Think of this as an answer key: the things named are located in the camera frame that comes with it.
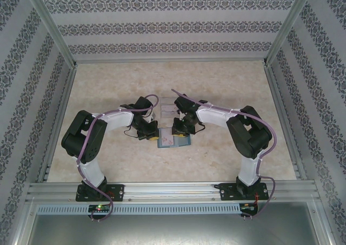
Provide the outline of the aluminium frame post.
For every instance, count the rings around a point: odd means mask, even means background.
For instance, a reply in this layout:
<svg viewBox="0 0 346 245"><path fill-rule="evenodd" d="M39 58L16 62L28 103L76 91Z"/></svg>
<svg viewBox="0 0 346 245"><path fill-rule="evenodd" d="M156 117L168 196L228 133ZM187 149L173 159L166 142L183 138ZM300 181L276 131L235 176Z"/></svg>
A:
<svg viewBox="0 0 346 245"><path fill-rule="evenodd" d="M278 51L280 50L280 47L282 46L283 42L286 39L287 34L291 30L292 26L294 25L295 21L297 20L299 13L301 12L302 8L304 7L307 0L295 0L286 19L284 20L277 36L275 37L266 57L264 58L263 64L265 66L270 65L274 58L276 57Z"/></svg>
<svg viewBox="0 0 346 245"><path fill-rule="evenodd" d="M66 44L58 26L56 25L52 15L50 14L48 8L46 7L43 0L30 0L34 6L36 12L38 13L40 19L42 20L47 31L51 35L55 44L57 45L59 51L63 55L65 61L67 62L70 68L74 68L76 61L74 60L72 53Z"/></svg>

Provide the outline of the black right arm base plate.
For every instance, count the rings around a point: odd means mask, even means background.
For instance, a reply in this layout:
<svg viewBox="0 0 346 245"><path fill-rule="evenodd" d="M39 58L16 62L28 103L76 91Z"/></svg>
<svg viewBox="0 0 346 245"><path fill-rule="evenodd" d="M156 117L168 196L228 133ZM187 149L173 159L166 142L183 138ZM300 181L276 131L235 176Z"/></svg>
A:
<svg viewBox="0 0 346 245"><path fill-rule="evenodd" d="M252 201L257 197L260 201L265 201L269 198L267 185L265 183L254 184L250 187L237 183L220 183L218 187L222 201Z"/></svg>

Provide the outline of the aluminium back rail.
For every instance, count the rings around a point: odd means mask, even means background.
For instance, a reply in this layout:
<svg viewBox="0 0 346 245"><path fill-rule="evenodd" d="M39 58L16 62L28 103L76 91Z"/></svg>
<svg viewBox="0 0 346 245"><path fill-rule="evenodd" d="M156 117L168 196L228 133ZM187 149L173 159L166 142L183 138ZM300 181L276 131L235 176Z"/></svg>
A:
<svg viewBox="0 0 346 245"><path fill-rule="evenodd" d="M245 62L261 61L265 58L134 58L134 59L90 59L76 61L76 64L115 64L115 63L167 63L167 62Z"/></svg>

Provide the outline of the aluminium side rail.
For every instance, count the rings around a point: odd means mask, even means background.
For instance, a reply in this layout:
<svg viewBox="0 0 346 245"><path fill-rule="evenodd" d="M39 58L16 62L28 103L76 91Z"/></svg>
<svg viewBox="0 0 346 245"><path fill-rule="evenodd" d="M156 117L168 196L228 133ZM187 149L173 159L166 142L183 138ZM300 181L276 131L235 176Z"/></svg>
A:
<svg viewBox="0 0 346 245"><path fill-rule="evenodd" d="M66 77L66 82L62 91L61 99L59 101L59 106L56 111L56 115L52 124L47 145L44 149L42 163L40 165L38 175L35 180L36 183L42 183L45 180L46 170L48 168L48 165L50 165L53 160L59 134L61 132L64 115L67 109L72 86L75 80L77 68L78 65L76 64L74 68L70 71L69 75Z"/></svg>
<svg viewBox="0 0 346 245"><path fill-rule="evenodd" d="M282 101L279 88L275 81L274 74L271 68L267 65L263 66L265 75L267 77L268 85L274 100L274 104L276 107L276 111L278 114L278 118L281 124L281 128L283 131L283 135L285 138L285 142L288 148L289 155L291 157L291 161L294 167L294 171L296 174L296 178L298 180L308 180L308 177L305 173L304 166L300 157L298 146L295 142L295 138L293 136L290 123L286 114L285 106Z"/></svg>

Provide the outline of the aluminium mounting rail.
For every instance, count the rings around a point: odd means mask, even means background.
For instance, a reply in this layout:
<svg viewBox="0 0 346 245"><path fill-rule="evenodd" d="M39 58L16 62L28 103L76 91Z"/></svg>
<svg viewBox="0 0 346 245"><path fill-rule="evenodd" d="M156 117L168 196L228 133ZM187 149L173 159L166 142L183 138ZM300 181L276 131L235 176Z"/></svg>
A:
<svg viewBox="0 0 346 245"><path fill-rule="evenodd" d="M217 182L128 182L124 183L123 203L220 203ZM75 203L78 183L31 183L25 202ZM279 180L271 202L311 202L320 200L312 180Z"/></svg>

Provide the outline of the grey metal panel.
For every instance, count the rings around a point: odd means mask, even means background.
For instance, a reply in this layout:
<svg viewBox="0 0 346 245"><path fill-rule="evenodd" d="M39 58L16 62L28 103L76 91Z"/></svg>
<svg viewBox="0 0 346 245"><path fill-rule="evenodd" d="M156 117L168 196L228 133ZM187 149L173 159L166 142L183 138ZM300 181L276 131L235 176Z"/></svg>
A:
<svg viewBox="0 0 346 245"><path fill-rule="evenodd" d="M236 214L85 215L38 213L28 245L331 245L305 202L273 203L254 219Z"/></svg>

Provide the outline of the teal leather card holder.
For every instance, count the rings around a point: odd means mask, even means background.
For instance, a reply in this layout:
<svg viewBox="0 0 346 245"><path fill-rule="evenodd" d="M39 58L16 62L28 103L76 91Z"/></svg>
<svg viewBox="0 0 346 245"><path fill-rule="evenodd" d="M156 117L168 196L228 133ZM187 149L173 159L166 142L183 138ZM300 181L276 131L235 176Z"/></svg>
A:
<svg viewBox="0 0 346 245"><path fill-rule="evenodd" d="M174 145L169 148L176 148L176 147L183 147L183 146L188 146L191 145L191 139L190 136L188 137L180 137L180 136L174 136Z"/></svg>

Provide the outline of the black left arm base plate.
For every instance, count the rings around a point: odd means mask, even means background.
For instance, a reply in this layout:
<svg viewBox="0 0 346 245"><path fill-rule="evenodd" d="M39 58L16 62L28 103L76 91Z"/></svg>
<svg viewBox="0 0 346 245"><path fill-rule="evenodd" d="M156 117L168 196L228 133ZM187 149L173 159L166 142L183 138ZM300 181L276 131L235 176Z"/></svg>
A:
<svg viewBox="0 0 346 245"><path fill-rule="evenodd" d="M124 195L124 185L122 184L106 184L99 188L102 192L108 195L114 202L122 202ZM94 188L87 184L80 184L77 188L76 198L77 202L96 202L108 201L103 194L100 194Z"/></svg>

